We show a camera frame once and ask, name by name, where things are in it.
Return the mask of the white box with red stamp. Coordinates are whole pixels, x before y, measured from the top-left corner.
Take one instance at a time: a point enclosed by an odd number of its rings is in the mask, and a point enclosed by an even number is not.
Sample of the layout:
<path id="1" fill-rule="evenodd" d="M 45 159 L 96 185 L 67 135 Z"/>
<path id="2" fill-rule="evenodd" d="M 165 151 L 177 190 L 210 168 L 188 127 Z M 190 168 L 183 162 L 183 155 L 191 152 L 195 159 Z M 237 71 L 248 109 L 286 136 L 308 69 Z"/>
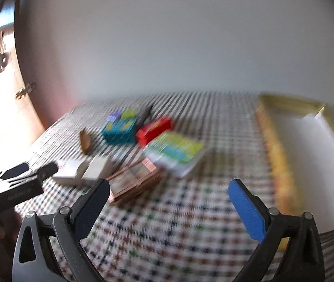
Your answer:
<path id="1" fill-rule="evenodd" d="M 59 185 L 80 186 L 89 162 L 85 160 L 58 160 L 58 171 L 51 177 Z"/>

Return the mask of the brown wooden comb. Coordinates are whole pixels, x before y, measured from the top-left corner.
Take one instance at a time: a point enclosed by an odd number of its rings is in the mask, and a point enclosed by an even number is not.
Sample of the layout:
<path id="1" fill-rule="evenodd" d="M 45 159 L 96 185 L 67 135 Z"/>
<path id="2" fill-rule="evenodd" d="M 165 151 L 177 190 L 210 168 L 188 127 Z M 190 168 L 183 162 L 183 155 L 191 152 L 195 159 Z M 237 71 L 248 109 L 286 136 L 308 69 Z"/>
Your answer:
<path id="1" fill-rule="evenodd" d="M 83 129 L 79 132 L 79 142 L 82 153 L 85 155 L 90 155 L 92 151 L 92 141 L 86 129 Z"/>

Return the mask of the pink card deck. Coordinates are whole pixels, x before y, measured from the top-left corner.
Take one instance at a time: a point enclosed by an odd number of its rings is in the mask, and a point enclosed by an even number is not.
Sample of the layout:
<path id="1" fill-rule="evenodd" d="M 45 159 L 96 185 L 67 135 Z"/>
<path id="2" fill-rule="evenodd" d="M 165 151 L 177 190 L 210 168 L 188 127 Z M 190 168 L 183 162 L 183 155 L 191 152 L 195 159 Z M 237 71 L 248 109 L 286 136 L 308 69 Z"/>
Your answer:
<path id="1" fill-rule="evenodd" d="M 126 165 L 108 178 L 110 184 L 109 202 L 121 204 L 157 185 L 164 170 L 147 158 Z"/>

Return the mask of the red toy brick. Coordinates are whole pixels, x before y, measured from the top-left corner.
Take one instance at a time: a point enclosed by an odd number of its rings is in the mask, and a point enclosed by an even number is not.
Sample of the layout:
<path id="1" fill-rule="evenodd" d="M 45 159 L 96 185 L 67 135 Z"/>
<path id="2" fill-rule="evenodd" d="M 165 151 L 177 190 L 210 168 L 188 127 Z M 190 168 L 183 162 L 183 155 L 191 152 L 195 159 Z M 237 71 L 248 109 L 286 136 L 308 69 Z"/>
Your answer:
<path id="1" fill-rule="evenodd" d="M 144 147 L 164 131 L 171 130 L 172 128 L 173 119 L 171 117 L 158 118 L 137 131 L 136 138 L 138 144 Z"/>

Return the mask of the white paper tin liner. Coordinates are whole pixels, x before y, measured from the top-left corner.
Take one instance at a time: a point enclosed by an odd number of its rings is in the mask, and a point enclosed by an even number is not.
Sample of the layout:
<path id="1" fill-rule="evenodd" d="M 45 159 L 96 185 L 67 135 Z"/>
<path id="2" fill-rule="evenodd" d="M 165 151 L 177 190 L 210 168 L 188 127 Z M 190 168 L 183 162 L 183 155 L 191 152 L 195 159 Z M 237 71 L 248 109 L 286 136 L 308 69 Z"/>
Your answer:
<path id="1" fill-rule="evenodd" d="M 334 133 L 321 114 L 274 113 L 276 131 L 298 187 L 303 211 L 320 233 L 334 231 Z"/>

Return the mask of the wooden door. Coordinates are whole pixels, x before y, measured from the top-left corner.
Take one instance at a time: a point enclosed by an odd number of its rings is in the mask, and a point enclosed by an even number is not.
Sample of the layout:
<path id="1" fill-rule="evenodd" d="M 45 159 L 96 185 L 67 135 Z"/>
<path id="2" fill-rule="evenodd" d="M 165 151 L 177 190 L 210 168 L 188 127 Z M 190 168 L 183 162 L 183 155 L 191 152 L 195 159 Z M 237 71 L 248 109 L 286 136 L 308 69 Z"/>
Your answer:
<path id="1" fill-rule="evenodd" d="M 29 95 L 15 99 L 26 84 L 15 44 L 16 0 L 0 4 L 0 167 L 23 161 L 33 142 L 44 132 Z"/>

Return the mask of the white power adapter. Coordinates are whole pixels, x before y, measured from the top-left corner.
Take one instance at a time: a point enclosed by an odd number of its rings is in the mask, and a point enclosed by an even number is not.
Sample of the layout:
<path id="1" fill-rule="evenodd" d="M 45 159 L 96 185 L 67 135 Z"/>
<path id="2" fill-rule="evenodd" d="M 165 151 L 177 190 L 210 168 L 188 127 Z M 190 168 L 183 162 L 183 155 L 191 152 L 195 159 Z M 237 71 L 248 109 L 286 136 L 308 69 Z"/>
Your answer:
<path id="1" fill-rule="evenodd" d="M 99 179 L 106 179 L 114 173 L 114 165 L 110 156 L 94 157 L 82 176 L 83 183 L 93 186 Z"/>

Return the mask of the checkered tablecloth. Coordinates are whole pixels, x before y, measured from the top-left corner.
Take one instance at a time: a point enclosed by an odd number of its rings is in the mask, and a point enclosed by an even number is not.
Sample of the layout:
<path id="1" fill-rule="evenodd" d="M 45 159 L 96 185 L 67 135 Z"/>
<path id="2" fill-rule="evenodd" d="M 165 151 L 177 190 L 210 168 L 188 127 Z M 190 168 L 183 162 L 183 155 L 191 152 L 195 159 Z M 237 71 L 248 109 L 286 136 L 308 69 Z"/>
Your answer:
<path id="1" fill-rule="evenodd" d="M 22 263 L 17 281 L 231 281 L 250 257 L 255 242 L 245 233 L 225 194 L 230 178 L 242 176 L 253 192 L 272 202 L 273 170 L 255 114 L 259 100 L 235 93 L 179 93 L 119 99 L 75 108 L 31 147 L 29 164 L 78 159 L 78 132 L 87 128 L 94 151 L 114 158 L 122 168 L 141 156 L 139 146 L 110 146 L 99 128 L 106 115 L 131 104 L 156 104 L 157 115 L 169 113 L 180 133 L 211 147 L 198 174 L 179 180 L 164 176 L 125 206 L 102 206 L 82 240 L 83 260 L 67 257 L 59 241 L 47 237 L 37 260 L 47 252 L 53 262 L 35 269 Z"/>

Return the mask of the purple cube block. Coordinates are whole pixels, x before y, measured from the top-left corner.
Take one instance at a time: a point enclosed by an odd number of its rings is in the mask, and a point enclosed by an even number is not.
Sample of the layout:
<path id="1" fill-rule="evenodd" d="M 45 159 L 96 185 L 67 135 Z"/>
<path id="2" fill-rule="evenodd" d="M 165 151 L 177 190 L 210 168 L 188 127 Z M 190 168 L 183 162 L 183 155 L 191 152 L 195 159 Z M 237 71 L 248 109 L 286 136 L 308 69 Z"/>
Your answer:
<path id="1" fill-rule="evenodd" d="M 122 111 L 114 111 L 111 114 L 109 114 L 106 118 L 106 121 L 113 123 L 116 122 L 117 120 L 121 119 L 122 117 Z"/>

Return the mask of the teal toy block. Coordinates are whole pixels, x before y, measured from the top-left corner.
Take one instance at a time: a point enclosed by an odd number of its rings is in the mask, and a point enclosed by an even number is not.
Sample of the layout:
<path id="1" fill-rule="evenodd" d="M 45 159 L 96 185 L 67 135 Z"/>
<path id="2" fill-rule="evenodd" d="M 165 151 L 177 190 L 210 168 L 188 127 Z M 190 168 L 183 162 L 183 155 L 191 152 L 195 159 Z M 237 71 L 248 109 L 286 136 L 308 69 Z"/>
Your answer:
<path id="1" fill-rule="evenodd" d="M 114 122 L 108 122 L 101 134 L 109 145 L 135 144 L 136 118 L 121 118 Z"/>

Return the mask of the gold metal tin box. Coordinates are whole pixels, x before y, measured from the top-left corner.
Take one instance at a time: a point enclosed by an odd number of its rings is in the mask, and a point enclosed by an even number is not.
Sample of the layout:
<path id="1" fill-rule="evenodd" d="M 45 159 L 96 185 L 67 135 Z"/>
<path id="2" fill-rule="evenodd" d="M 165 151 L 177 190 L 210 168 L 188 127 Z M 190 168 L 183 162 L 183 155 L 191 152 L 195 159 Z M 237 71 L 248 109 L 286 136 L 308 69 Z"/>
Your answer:
<path id="1" fill-rule="evenodd" d="M 334 234 L 334 111 L 308 98 L 261 93 L 255 115 L 276 207 L 286 215 L 309 211 L 320 234 Z"/>

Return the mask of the green toy block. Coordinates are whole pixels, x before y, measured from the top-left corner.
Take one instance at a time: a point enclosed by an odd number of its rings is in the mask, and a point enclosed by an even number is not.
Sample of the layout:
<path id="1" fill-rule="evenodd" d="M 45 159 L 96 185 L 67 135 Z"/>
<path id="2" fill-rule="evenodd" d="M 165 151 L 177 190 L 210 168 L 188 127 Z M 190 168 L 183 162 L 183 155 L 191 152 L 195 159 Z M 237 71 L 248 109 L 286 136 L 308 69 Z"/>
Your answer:
<path id="1" fill-rule="evenodd" d="M 138 117 L 138 112 L 131 108 L 124 110 L 121 115 L 121 119 L 125 119 L 125 120 L 133 119 L 137 117 Z"/>

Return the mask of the colourful plastic packet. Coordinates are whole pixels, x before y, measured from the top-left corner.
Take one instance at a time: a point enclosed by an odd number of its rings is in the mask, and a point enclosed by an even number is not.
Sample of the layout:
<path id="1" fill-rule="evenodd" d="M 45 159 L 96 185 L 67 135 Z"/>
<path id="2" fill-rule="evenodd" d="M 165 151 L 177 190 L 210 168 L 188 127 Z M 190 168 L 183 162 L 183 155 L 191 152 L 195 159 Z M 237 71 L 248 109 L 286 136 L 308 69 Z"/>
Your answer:
<path id="1" fill-rule="evenodd" d="M 199 164 L 206 150 L 204 143 L 167 130 L 151 140 L 143 148 L 143 154 L 155 166 L 184 178 Z"/>

